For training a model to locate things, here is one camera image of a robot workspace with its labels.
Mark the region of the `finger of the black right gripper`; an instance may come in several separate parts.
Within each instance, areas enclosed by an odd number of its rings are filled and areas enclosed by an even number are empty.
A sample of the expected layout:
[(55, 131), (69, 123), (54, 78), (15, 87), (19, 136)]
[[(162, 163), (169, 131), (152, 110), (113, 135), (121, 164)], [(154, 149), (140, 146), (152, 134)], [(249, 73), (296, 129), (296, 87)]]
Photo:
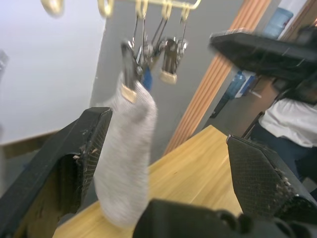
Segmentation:
[(303, 44), (239, 28), (211, 34), (209, 47), (240, 70), (294, 82), (317, 76), (317, 49)]

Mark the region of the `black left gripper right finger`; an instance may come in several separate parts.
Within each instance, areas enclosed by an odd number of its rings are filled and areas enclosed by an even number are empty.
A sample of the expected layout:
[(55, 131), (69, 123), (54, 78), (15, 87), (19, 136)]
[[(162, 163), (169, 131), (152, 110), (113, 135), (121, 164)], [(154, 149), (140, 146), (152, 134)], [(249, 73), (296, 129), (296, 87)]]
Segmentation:
[(317, 222), (317, 202), (275, 151), (233, 135), (226, 144), (234, 192), (244, 214)]

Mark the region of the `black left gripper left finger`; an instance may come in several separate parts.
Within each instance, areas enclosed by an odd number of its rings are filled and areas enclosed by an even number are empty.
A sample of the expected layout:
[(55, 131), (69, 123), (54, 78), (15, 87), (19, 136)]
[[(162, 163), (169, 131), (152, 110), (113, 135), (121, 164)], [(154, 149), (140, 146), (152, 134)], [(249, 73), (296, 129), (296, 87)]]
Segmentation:
[(92, 107), (54, 134), (0, 200), (3, 238), (51, 238), (81, 207), (100, 158), (112, 108)]

